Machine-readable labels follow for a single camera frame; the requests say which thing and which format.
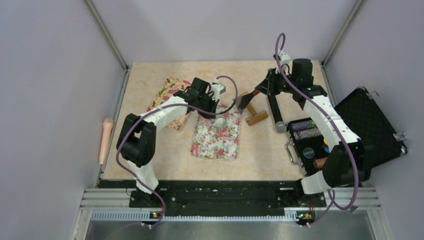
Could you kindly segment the metal scraper with red handle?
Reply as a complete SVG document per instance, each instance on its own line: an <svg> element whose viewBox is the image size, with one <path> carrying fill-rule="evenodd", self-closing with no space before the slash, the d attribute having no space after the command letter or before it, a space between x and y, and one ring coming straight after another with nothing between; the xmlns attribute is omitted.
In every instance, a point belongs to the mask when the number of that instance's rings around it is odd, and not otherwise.
<svg viewBox="0 0 424 240"><path fill-rule="evenodd" d="M238 112L242 114L247 109L247 106L251 103L252 99L259 93L259 91L253 90L250 93L246 93L237 97L235 99L235 107L237 108Z"/></svg>

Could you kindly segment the wooden double-ended rolling pin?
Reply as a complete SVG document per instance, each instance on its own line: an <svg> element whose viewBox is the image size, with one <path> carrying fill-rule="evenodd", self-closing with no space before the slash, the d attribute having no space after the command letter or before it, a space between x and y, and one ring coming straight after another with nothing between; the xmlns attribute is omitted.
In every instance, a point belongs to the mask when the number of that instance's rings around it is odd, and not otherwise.
<svg viewBox="0 0 424 240"><path fill-rule="evenodd" d="M269 117L269 115L268 115L266 110L263 110L261 112L257 112L256 109L253 107L253 105L251 103L248 103L245 108L242 108L241 107L242 99L243 99L244 96L246 96L248 94L249 94L249 92L245 91L238 97L239 103L238 103L237 108L238 108L240 114L242 114L244 112L244 110L248 110L248 112L250 113L250 117L247 117L245 119L245 121L246 121L248 126L253 126L253 125L267 119Z"/></svg>

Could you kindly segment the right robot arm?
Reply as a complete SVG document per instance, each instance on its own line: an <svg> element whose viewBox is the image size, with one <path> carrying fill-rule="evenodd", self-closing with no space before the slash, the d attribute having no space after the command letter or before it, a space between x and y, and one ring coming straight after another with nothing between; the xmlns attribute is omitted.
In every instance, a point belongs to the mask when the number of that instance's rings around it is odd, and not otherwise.
<svg viewBox="0 0 424 240"><path fill-rule="evenodd" d="M334 109L327 92L314 84L313 64L310 59L292 61L291 73L286 74L289 59L276 57L275 68L270 68L265 79L255 87L256 93L292 95L300 108L314 121L327 141L329 156L316 173L297 181L293 200L299 206L307 206L314 194L335 187L354 185L370 178L374 146L354 133Z"/></svg>

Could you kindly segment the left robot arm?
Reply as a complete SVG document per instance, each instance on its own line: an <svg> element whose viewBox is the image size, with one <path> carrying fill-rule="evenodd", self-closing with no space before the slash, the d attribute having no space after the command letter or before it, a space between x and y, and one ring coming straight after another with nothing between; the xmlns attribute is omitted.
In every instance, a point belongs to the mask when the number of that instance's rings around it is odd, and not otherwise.
<svg viewBox="0 0 424 240"><path fill-rule="evenodd" d="M128 162L126 171L135 177L136 187L142 191L141 200L147 206L156 206L161 198L156 190L159 181L151 163L156 151L157 132L194 111L205 119L214 120L219 115L217 107L225 91L226 87L218 80L208 83L196 77L190 86L173 93L159 106L125 117L117 140L117 157Z"/></svg>

